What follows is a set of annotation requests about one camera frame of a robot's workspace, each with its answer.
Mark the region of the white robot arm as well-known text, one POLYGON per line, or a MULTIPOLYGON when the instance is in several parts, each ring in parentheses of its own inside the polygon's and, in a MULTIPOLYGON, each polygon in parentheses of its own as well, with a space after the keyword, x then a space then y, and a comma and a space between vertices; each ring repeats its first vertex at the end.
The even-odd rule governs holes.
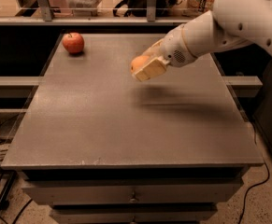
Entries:
POLYGON ((256 44, 272 57, 272 0, 214 0, 210 11, 179 25, 131 63, 132 77, 145 81, 199 57, 256 44))

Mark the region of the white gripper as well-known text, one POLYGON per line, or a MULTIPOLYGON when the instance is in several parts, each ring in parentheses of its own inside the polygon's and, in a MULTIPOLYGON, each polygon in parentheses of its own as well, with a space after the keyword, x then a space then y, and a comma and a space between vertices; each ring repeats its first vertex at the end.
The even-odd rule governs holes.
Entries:
POLYGON ((197 57, 190 52, 186 44, 184 27, 182 24, 174 28, 163 40, 158 40, 146 49, 142 55, 150 58, 142 67, 131 73, 132 77, 138 81, 146 81, 165 73, 168 65, 182 67, 193 63, 197 57))

